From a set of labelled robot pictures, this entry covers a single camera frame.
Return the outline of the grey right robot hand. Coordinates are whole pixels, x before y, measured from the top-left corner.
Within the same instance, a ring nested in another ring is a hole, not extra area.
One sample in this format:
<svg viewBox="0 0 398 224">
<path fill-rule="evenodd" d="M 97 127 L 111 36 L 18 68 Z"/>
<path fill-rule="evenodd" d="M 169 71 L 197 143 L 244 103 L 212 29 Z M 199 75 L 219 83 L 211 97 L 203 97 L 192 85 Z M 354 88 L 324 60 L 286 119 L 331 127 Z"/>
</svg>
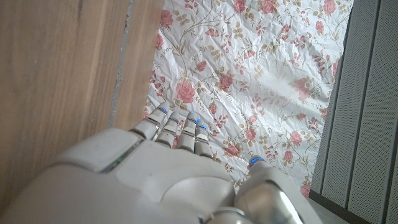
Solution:
<svg viewBox="0 0 398 224">
<path fill-rule="evenodd" d="M 2 223 L 320 223 L 292 181 L 261 156 L 239 189 L 211 156 L 206 126 L 162 103 L 129 131 L 65 151 L 1 214 Z"/>
</svg>

